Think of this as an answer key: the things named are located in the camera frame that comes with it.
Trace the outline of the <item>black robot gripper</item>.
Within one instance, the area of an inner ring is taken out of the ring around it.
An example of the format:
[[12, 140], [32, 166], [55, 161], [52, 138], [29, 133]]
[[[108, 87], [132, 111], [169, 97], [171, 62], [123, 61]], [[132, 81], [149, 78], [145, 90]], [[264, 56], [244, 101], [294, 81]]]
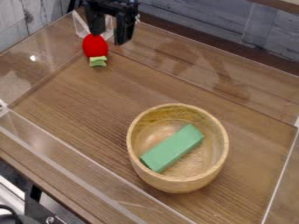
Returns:
[[133, 37], [139, 16], [137, 0], [81, 0], [89, 32], [97, 36], [107, 31], [105, 14], [116, 17], [115, 45], [121, 46]]

